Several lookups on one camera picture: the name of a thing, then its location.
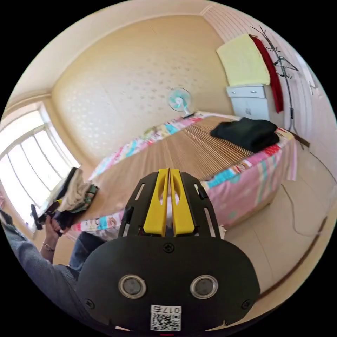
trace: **electric fan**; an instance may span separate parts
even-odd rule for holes
[[[171,91],[168,97],[170,107],[175,111],[183,111],[182,118],[187,118],[194,115],[190,112],[191,94],[184,88],[175,88]]]

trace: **person's hand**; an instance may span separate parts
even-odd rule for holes
[[[61,230],[60,225],[55,219],[50,219],[50,216],[47,215],[46,221],[46,241],[57,242],[59,239],[59,235],[57,234],[58,231],[63,232],[65,234],[69,228],[66,228],[64,231]]]

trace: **qr code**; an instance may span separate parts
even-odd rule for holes
[[[154,331],[180,331],[180,306],[151,306],[151,330]]]

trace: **coat rack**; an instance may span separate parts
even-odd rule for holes
[[[287,85],[287,90],[288,90],[288,95],[289,95],[289,103],[290,103],[290,126],[288,131],[291,130],[291,127],[294,128],[294,131],[298,134],[296,127],[295,127],[295,120],[294,120],[294,108],[292,106],[292,99],[291,99],[291,94],[290,94],[290,88],[289,88],[289,82],[288,79],[292,78],[292,76],[289,76],[286,72],[286,69],[291,69],[291,70],[295,70],[298,71],[298,69],[291,64],[284,56],[279,56],[278,52],[281,52],[281,50],[279,50],[277,47],[274,47],[273,43],[269,40],[268,36],[266,35],[266,30],[263,30],[262,27],[260,26],[260,31],[254,27],[251,26],[251,28],[253,28],[254,30],[256,30],[257,32],[261,33],[263,35],[263,37],[267,40],[267,42],[270,45],[269,47],[266,47],[268,50],[273,51],[274,54],[276,55],[277,61],[274,62],[274,66],[275,67],[280,67],[282,70],[282,74],[277,73],[279,76],[284,77],[286,85]],[[288,65],[290,65],[290,67],[283,65],[282,62],[286,62]]]

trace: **jeans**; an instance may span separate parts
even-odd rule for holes
[[[87,232],[82,232],[78,236],[73,252],[71,253],[69,261],[70,268],[80,272],[88,256],[104,243],[105,241],[101,238]]]

